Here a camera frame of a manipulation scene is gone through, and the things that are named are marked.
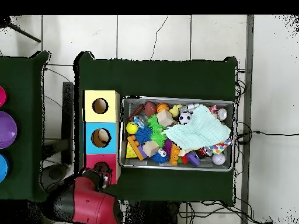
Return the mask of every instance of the polka dot toy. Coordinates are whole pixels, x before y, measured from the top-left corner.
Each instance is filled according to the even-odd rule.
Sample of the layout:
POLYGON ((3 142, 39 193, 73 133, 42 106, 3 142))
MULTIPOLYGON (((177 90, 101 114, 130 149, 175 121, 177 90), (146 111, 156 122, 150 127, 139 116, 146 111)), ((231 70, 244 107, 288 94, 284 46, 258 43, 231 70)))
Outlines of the polka dot toy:
POLYGON ((126 158, 136 158, 137 155, 134 152, 134 149, 132 148, 132 146, 130 145, 130 143, 128 142, 127 144, 127 153, 126 153, 126 158))
POLYGON ((210 146, 209 148, 212 150, 212 153, 215 155, 215 154, 222 153, 226 149, 226 147, 228 147, 230 144, 231 144, 231 139, 228 138, 224 142, 220 142, 218 144, 210 146))

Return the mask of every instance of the yellow block with hole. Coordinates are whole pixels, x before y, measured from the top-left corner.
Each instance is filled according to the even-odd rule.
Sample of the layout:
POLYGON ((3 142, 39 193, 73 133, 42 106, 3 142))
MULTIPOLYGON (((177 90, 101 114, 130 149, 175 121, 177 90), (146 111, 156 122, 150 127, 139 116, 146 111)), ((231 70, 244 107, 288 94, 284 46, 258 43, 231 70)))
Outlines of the yellow block with hole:
POLYGON ((85 122, 119 121, 120 99, 114 90, 84 90, 85 122))

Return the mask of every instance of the brown ball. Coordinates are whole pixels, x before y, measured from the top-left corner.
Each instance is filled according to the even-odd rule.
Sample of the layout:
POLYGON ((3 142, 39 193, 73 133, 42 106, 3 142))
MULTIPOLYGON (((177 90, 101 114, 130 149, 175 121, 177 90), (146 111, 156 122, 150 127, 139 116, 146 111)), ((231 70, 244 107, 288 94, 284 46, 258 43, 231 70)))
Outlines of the brown ball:
POLYGON ((147 117, 150 117, 150 116, 154 115, 156 113, 155 103, 153 103, 151 101, 145 102, 144 112, 147 115, 147 117))

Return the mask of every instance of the yellow triangle block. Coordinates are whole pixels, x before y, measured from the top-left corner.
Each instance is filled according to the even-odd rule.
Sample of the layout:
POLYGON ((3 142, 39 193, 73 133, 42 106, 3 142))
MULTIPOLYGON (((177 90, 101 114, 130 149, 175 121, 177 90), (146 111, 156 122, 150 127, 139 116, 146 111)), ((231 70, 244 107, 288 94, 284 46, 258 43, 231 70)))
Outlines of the yellow triangle block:
POLYGON ((127 144, 127 154, 126 154, 126 158, 136 158, 137 155, 134 151, 134 149, 132 148, 132 146, 130 145, 130 143, 128 142, 127 144))

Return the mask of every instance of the green table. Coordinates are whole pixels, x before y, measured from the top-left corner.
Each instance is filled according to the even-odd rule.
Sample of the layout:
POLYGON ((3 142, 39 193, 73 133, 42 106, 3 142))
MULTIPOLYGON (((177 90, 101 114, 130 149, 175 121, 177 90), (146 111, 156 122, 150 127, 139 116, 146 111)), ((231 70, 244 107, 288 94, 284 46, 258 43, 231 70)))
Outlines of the green table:
POLYGON ((10 166, 0 183, 0 199, 44 201, 47 197, 39 178, 43 133, 41 76, 48 57, 45 51, 31 58, 0 57, 0 85, 8 95, 0 111, 10 114, 18 127, 14 143, 0 149, 10 166))
MULTIPOLYGON (((93 59, 89 52, 75 60, 75 85, 82 109, 82 90, 115 90, 125 95, 235 101, 237 60, 129 61, 93 59)), ((79 111, 82 123, 82 111, 79 111)), ((82 124, 79 144, 82 150, 82 124)), ((82 153, 79 157, 82 164, 82 153)), ((229 172, 122 168, 106 192, 136 201, 223 200, 233 204, 233 170, 229 172)))

